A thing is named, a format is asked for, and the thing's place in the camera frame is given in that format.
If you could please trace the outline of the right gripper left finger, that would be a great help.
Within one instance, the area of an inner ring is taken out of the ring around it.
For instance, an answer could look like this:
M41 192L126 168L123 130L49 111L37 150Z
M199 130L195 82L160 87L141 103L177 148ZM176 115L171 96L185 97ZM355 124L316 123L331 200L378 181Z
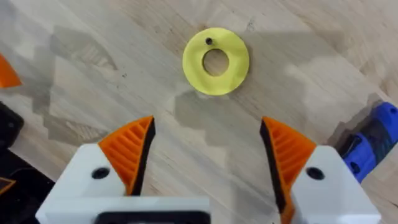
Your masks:
M49 193L50 200L139 196L142 191L155 119L146 116L81 145Z

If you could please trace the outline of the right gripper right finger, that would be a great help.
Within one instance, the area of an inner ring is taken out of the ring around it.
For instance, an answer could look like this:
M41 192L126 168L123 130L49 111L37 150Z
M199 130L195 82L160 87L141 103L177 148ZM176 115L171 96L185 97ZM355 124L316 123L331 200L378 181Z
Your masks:
M379 223L381 214L335 148L267 116L263 140L280 222Z

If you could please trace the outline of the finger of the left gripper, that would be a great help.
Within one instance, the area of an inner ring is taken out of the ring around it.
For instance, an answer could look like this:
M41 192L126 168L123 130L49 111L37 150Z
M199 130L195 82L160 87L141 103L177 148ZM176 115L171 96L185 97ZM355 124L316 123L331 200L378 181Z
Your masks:
M21 85L22 82L17 76L16 71L13 69L7 59L0 55L0 86L1 88L10 88Z
M55 182L14 154L10 148L23 118L1 103L1 223L38 223L35 214Z

